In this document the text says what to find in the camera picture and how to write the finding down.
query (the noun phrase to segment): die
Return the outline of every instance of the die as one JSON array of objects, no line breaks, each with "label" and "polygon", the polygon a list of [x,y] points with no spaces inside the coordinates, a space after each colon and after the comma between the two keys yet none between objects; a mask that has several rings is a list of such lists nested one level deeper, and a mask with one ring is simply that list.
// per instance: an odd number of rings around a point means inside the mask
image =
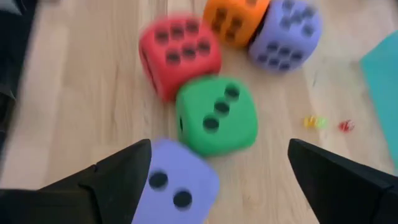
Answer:
[{"label": "die", "polygon": [[312,6],[301,1],[272,1],[249,55],[262,68],[287,72],[309,58],[321,33],[321,18]]},{"label": "die", "polygon": [[220,188],[216,172],[167,139],[152,144],[152,160],[132,224],[202,224]]},{"label": "die", "polygon": [[217,156],[251,146],[257,115],[249,90],[226,77],[187,83],[176,100],[178,138],[201,156]]},{"label": "die", "polygon": [[203,18],[220,40],[235,47],[245,47],[268,5],[269,0],[208,0]]},{"label": "die", "polygon": [[194,16],[159,19],[139,41],[139,55],[158,96],[172,101],[192,78],[221,69],[221,53],[211,29]]}]

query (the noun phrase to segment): teal paper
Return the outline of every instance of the teal paper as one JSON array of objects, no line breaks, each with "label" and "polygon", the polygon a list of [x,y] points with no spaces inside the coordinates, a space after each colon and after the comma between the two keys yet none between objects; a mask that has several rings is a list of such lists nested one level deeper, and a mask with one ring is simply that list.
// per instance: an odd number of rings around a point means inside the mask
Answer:
[{"label": "teal paper", "polygon": [[398,31],[361,60],[392,160],[398,169]]}]

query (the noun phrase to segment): wooden surface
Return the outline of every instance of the wooden surface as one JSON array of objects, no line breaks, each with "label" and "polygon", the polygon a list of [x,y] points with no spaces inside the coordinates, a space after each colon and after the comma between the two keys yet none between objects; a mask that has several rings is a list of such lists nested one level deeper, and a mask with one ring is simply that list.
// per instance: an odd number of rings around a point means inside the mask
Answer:
[{"label": "wooden surface", "polygon": [[[316,223],[287,159],[301,138],[392,173],[392,161],[358,60],[397,29],[393,0],[313,0],[324,23],[303,69],[286,76],[254,67],[223,47],[222,75],[240,78],[257,104],[259,135],[247,151],[209,159],[221,179],[208,223]],[[193,11],[205,0],[67,0],[42,4],[25,67],[19,109],[3,161],[2,187],[36,189],[142,138],[176,138],[173,104],[142,72],[140,32],[159,15]],[[326,117],[306,130],[302,119]],[[352,119],[343,134],[337,124]]]}]

